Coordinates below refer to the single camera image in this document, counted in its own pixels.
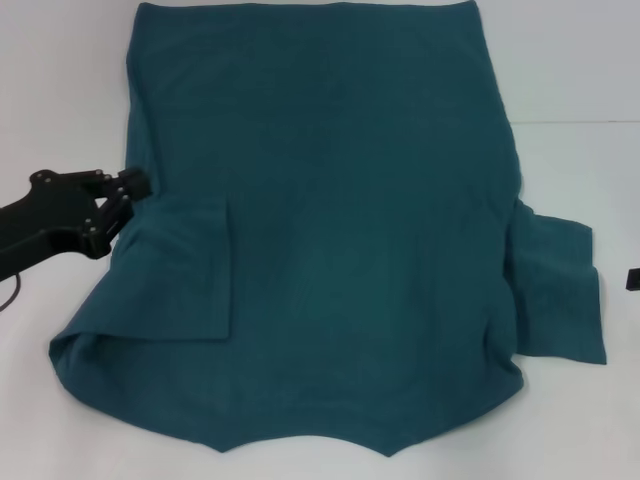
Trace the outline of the blue shirt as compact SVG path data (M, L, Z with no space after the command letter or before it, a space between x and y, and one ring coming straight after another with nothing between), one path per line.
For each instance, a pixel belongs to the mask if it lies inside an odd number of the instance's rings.
M134 426L385 456L604 364L589 227L535 214L475 3L137 10L129 166L153 193L49 356Z

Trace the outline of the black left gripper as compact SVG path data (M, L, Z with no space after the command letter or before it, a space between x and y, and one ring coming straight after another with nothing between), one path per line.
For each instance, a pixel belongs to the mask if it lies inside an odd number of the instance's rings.
M138 168L59 174L41 170L20 200L0 208L0 281L62 253L100 259L134 215L132 201L152 194ZM97 199L107 201L97 207Z

